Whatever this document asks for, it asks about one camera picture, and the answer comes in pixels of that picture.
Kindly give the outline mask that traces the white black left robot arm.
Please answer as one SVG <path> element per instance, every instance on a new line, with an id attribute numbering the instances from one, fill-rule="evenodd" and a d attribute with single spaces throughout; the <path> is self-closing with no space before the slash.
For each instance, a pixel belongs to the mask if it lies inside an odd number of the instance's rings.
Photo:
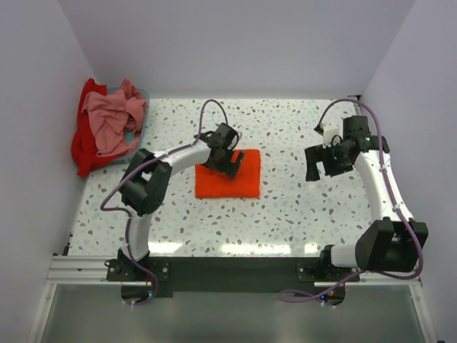
<path id="1" fill-rule="evenodd" d="M 188 168 L 201 165 L 234 178 L 244 153 L 236 153 L 239 133 L 226 123 L 214 131 L 198 133 L 195 141 L 158 153 L 140 149 L 121 180 L 121 201 L 132 213 L 126 230 L 126 245 L 120 248 L 110 272 L 132 281 L 151 281 L 149 225 L 152 214 L 164 202 L 170 178 Z"/>

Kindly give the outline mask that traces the orange t shirt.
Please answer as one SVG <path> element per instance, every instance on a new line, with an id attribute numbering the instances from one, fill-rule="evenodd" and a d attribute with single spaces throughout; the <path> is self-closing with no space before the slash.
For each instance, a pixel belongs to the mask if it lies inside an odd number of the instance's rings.
<path id="1" fill-rule="evenodd" d="M 258 149 L 237 150 L 244 153 L 234 178 L 204 166 L 195 166 L 197 199 L 258 198 L 261 193 L 261 152 Z"/>

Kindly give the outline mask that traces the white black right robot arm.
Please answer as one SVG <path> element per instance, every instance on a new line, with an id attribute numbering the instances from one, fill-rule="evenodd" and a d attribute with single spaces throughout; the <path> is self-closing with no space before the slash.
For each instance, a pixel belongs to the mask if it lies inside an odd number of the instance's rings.
<path id="1" fill-rule="evenodd" d="M 318 123 L 319 145 L 306 148 L 306 181 L 357 171 L 366 192 L 371 223 L 355 244 L 329 244 L 320 253 L 318 273 L 335 280 L 343 268 L 357 268 L 397 277 L 418 269 L 428 227 L 406 206 L 391 168 L 385 137 L 372 134 L 368 119 L 350 116 L 342 126 Z"/>

